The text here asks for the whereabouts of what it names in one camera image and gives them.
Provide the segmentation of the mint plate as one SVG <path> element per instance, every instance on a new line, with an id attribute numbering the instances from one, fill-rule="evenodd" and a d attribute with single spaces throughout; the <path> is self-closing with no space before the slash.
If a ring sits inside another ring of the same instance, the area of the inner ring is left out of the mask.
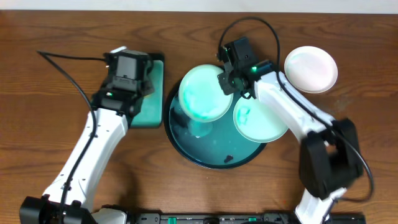
<path id="1" fill-rule="evenodd" d="M 223 69 L 203 64 L 189 70 L 178 88 L 178 101 L 183 112 L 191 119 L 209 123 L 220 119 L 233 102 L 225 95 L 218 82 Z"/>
<path id="2" fill-rule="evenodd" d="M 287 125 L 259 100 L 240 97 L 233 110 L 233 121 L 238 132 L 253 142 L 267 143 L 282 137 Z"/>

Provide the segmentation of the white plate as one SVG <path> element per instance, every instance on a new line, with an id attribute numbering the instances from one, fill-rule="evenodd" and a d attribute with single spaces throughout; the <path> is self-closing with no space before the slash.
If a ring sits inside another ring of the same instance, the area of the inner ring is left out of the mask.
<path id="1" fill-rule="evenodd" d="M 289 82 L 306 93 L 323 93 L 336 83 L 338 67 L 333 57 L 323 49 L 302 46 L 285 59 L 284 71 Z"/>

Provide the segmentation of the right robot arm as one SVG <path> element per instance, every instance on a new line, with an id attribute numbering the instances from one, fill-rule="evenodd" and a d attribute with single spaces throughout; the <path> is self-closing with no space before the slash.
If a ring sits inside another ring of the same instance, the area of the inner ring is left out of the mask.
<path id="1" fill-rule="evenodd" d="M 224 61 L 223 66 L 218 81 L 224 93 L 241 92 L 270 106 L 300 143 L 298 171 L 305 191 L 295 209 L 297 220 L 327 221 L 335 202 L 366 168 L 353 122 L 336 120 L 311 104 L 269 60 Z"/>

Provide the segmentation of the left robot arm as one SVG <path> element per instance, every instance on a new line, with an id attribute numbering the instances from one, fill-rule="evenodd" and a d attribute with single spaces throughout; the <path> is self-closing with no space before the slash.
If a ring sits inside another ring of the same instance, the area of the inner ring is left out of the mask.
<path id="1" fill-rule="evenodd" d="M 88 114 L 86 127 L 62 171 L 46 188 L 41 198 L 26 197 L 20 210 L 21 223 L 131 223 L 129 212 L 116 205 L 93 211 L 98 182 L 109 159 L 130 127 L 156 128 L 162 122 L 164 62 L 155 60 L 148 75 L 154 92 L 143 102 L 137 121 L 127 113 L 116 111 L 123 103 L 124 90 L 101 87 L 94 101 L 104 100 Z"/>

